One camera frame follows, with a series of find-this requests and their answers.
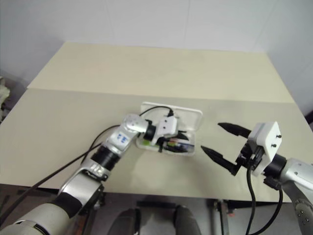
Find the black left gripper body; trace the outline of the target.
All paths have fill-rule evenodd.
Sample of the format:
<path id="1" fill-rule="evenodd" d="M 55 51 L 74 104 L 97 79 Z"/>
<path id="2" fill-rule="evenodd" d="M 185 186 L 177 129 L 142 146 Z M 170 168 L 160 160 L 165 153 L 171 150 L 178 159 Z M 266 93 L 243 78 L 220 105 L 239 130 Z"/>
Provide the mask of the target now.
<path id="1" fill-rule="evenodd" d="M 175 141 L 171 141 L 171 139 L 176 139 L 176 135 L 168 137 L 168 138 L 165 138 L 165 137 L 159 138 L 157 140 L 158 152 L 161 153 L 163 151 L 164 147 L 167 145 L 171 145 L 171 146 L 177 145 L 177 143 Z"/>

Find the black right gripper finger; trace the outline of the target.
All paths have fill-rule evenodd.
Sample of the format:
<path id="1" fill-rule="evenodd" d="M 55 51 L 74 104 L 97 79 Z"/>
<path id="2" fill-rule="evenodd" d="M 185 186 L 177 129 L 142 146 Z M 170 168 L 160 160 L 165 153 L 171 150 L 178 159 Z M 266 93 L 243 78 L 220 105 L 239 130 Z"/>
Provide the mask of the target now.
<path id="1" fill-rule="evenodd" d="M 201 149 L 213 162 L 227 169 L 233 176 L 237 174 L 238 172 L 237 165 L 225 159 L 222 154 L 203 145 L 201 145 Z"/>
<path id="2" fill-rule="evenodd" d="M 248 138 L 249 134 L 251 133 L 251 130 L 246 129 L 242 126 L 232 124 L 232 123 L 227 123 L 227 122 L 219 122 L 218 125 L 222 127 L 225 131 L 236 135 L 236 136 L 241 136 L 244 138 Z"/>

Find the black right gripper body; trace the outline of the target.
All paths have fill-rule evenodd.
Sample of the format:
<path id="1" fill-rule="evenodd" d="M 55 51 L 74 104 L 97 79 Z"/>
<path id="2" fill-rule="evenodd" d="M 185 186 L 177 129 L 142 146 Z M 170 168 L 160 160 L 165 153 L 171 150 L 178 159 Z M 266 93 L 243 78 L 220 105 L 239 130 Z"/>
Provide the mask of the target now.
<path id="1" fill-rule="evenodd" d="M 263 147 L 247 141 L 236 159 L 236 164 L 238 167 L 243 166 L 246 169 L 249 169 L 251 167 L 252 170 L 255 170 L 261 162 L 263 154 Z"/>

